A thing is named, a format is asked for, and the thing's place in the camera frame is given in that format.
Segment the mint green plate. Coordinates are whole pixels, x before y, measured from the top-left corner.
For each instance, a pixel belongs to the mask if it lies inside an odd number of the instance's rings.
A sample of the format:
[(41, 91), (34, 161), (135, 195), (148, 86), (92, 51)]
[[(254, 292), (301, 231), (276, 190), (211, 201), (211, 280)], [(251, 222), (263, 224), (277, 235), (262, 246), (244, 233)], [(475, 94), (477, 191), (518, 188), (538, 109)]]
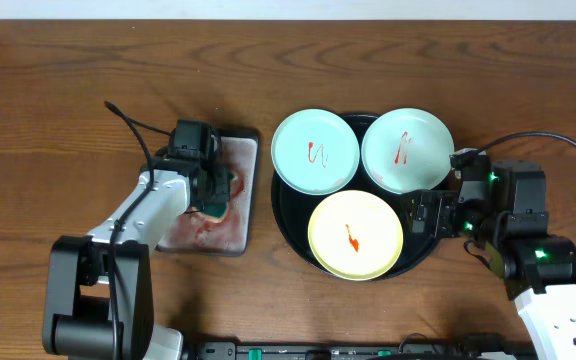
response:
[(394, 194), (430, 190), (451, 170), (452, 134), (435, 115), (401, 108), (379, 116), (366, 130), (361, 160), (367, 176)]
[(271, 141), (274, 169), (290, 188), (327, 195), (346, 186), (357, 172), (358, 139), (340, 116), (305, 109), (285, 118)]

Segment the yellow plate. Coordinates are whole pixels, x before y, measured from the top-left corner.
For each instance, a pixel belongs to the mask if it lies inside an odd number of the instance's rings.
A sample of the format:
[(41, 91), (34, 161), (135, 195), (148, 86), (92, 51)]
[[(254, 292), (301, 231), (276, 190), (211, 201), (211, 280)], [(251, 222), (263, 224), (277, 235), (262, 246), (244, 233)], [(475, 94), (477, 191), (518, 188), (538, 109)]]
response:
[(309, 219), (307, 238), (317, 262), (350, 281), (385, 274), (404, 245), (395, 210), (382, 198), (359, 190), (336, 192), (319, 203)]

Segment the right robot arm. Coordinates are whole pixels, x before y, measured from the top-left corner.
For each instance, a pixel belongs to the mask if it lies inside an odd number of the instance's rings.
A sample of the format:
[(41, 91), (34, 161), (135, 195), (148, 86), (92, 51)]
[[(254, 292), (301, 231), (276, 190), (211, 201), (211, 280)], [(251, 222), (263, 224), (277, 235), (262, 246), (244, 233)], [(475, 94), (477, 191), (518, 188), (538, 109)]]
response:
[(548, 232), (541, 167), (482, 156), (461, 180), (457, 191), (404, 196), (410, 233), (464, 237), (483, 250), (480, 261), (503, 280), (538, 358), (576, 359), (576, 246)]

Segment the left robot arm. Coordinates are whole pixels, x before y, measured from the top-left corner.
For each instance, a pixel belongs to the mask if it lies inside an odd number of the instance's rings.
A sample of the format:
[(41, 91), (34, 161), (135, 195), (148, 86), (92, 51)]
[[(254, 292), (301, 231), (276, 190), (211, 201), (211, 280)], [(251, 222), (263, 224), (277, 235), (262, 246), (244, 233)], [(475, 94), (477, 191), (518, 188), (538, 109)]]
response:
[(150, 257), (190, 208), (230, 197), (222, 141), (171, 138), (132, 193), (84, 236), (52, 246), (42, 344), (69, 359), (179, 359), (183, 336), (154, 322)]

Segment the green scrub sponge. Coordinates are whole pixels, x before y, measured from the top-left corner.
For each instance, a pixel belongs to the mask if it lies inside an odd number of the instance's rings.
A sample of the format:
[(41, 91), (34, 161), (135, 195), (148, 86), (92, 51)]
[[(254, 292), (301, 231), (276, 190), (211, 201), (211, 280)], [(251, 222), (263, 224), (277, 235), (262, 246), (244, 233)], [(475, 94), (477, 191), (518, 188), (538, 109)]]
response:
[(228, 208), (227, 202), (203, 202), (198, 211), (208, 217), (222, 219)]

